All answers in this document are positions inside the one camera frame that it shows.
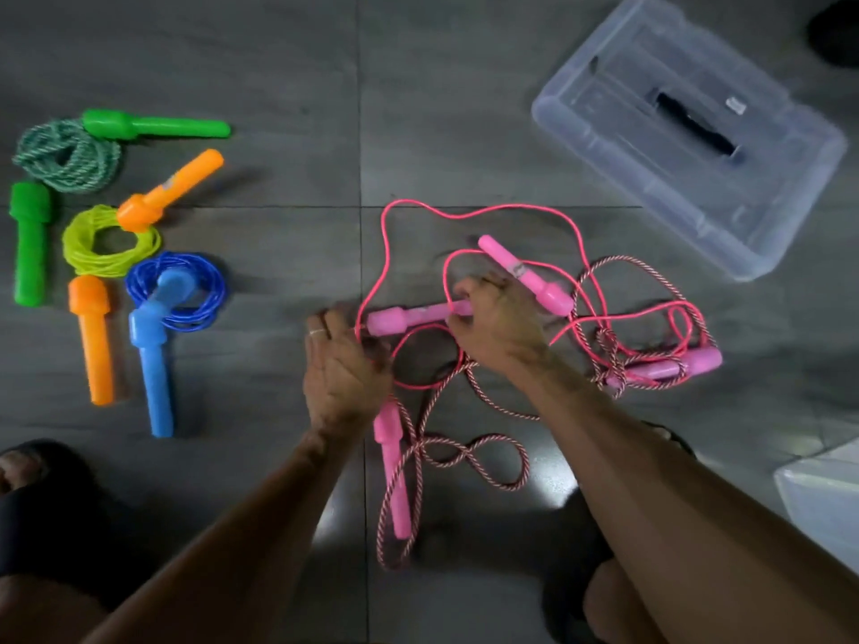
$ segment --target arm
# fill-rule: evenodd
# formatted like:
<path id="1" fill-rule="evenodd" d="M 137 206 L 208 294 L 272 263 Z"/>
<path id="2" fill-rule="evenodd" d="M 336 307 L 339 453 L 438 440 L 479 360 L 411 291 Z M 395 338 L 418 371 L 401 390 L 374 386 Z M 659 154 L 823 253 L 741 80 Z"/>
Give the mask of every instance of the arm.
<path id="1" fill-rule="evenodd" d="M 460 282 L 459 345 L 531 400 L 671 642 L 855 642 L 859 580 L 790 524 L 621 411 L 553 356 L 510 283 Z"/>
<path id="2" fill-rule="evenodd" d="M 336 312 L 307 320 L 311 428 L 285 465 L 107 617 L 86 644 L 267 641 L 349 455 L 391 391 Z"/>

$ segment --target plastic container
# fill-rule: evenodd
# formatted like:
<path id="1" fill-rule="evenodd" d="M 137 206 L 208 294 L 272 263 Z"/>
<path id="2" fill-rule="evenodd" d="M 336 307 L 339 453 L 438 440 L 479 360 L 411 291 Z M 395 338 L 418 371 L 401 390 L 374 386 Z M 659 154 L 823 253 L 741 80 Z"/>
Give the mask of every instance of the plastic container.
<path id="1" fill-rule="evenodd" d="M 664 0 L 623 0 L 532 115 L 735 280 L 776 267 L 847 149 Z"/>
<path id="2" fill-rule="evenodd" d="M 790 521 L 859 574 L 859 441 L 776 470 Z"/>

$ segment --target blue cord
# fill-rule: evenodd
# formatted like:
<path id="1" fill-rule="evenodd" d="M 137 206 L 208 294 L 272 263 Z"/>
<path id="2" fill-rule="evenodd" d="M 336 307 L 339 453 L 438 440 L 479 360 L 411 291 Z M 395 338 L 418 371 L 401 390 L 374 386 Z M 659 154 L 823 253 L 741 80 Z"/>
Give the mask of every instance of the blue cord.
<path id="1" fill-rule="evenodd" d="M 158 276 L 167 269 L 188 269 L 197 279 L 198 288 L 209 292 L 199 307 L 176 307 L 162 323 L 177 332 L 196 332 L 209 327 L 227 298 L 223 275 L 206 258 L 193 253 L 171 253 L 165 250 L 157 258 L 135 264 L 125 277 L 125 289 L 139 307 L 155 290 Z"/>

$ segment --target hand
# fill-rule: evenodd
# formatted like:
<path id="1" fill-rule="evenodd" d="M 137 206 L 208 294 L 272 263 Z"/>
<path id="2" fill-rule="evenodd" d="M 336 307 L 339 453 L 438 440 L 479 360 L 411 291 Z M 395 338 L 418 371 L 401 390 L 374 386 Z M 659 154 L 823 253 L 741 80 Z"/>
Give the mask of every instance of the hand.
<path id="1" fill-rule="evenodd" d="M 343 314 L 329 310 L 307 319 L 304 397 L 316 428 L 364 430 L 390 395 L 393 375 L 387 352 L 364 354 Z"/>
<path id="2" fill-rule="evenodd" d="M 469 321 L 453 314 L 447 326 L 481 366 L 510 376 L 517 363 L 538 360 L 548 352 L 536 308 L 513 280 L 494 273 L 468 277 L 454 291 L 471 302 L 473 316 Z"/>

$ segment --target person's left hand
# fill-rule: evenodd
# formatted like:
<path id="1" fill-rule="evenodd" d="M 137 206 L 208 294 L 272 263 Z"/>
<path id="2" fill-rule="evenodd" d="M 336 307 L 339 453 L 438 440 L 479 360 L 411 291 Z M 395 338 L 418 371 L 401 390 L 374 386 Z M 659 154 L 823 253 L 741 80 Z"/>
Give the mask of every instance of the person's left hand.
<path id="1" fill-rule="evenodd" d="M 304 397 L 315 428 L 364 430 L 393 387 L 391 364 L 380 348 L 364 354 L 343 314 L 329 310 L 307 319 Z"/>

